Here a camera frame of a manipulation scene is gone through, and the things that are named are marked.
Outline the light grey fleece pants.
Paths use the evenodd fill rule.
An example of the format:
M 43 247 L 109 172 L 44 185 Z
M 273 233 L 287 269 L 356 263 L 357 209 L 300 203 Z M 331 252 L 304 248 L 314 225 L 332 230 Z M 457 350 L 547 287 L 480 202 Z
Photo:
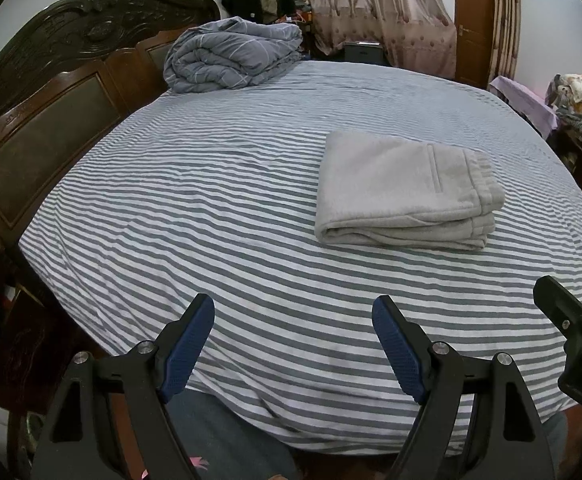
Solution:
M 320 164 L 315 234 L 323 244 L 480 250 L 505 200 L 482 152 L 337 131 Z

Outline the grey white striped bed sheet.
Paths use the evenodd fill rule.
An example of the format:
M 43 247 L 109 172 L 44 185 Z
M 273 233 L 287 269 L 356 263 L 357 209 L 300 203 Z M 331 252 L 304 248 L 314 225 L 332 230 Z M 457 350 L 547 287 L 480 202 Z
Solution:
M 506 192 L 479 252 L 326 247 L 315 237 L 333 131 L 485 153 Z M 550 275 L 582 302 L 582 191 L 500 99 L 410 70 L 306 61 L 258 87 L 167 92 L 49 193 L 27 261 L 100 346 L 123 354 L 200 292 L 214 328 L 189 380 L 294 448 L 395 452 L 417 404 L 400 390 L 371 306 L 466 356 L 513 356 L 541 418 L 572 406 L 564 340 L 534 305 Z

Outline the lilac cloth on furniture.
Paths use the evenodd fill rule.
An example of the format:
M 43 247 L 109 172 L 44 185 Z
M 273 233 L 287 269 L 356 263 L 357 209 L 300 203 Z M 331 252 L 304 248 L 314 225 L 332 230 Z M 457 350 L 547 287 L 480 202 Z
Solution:
M 527 120 L 544 140 L 559 128 L 559 119 L 553 109 L 524 84 L 497 76 L 488 84 L 487 89 Z

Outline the floral folded blanket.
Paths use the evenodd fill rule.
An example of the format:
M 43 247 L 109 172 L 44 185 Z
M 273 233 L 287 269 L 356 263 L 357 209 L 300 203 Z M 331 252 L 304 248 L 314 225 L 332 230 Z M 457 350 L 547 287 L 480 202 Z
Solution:
M 557 74 L 550 82 L 545 102 L 557 110 L 582 115 L 582 74 Z

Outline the dark carved wooden headboard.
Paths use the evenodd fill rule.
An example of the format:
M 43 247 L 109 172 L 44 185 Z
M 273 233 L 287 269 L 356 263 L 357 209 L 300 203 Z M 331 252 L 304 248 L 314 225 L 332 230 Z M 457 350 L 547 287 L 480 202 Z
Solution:
M 214 0 L 59 0 L 0 51 L 0 240 L 12 246 L 82 155 L 167 88 L 180 32 Z

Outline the grey folded quilt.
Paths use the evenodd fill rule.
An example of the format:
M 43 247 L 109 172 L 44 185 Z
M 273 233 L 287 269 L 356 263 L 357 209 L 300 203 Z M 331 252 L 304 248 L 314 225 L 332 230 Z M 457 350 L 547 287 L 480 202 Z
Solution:
M 293 23 L 223 18 L 185 30 L 165 56 L 163 78 L 176 93 L 259 86 L 300 62 L 302 41 Z

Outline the brown wooden door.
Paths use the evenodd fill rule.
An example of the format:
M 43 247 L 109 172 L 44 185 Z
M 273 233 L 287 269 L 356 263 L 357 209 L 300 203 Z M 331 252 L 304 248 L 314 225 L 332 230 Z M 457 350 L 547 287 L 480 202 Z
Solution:
M 456 81 L 487 88 L 494 14 L 495 0 L 455 0 Z

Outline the pink patterned curtain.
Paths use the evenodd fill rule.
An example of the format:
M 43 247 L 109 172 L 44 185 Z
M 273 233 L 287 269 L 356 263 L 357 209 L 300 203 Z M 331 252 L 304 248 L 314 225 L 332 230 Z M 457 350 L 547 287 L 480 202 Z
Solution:
M 457 32 L 443 0 L 307 0 L 317 48 L 326 55 L 375 41 L 391 65 L 452 79 Z

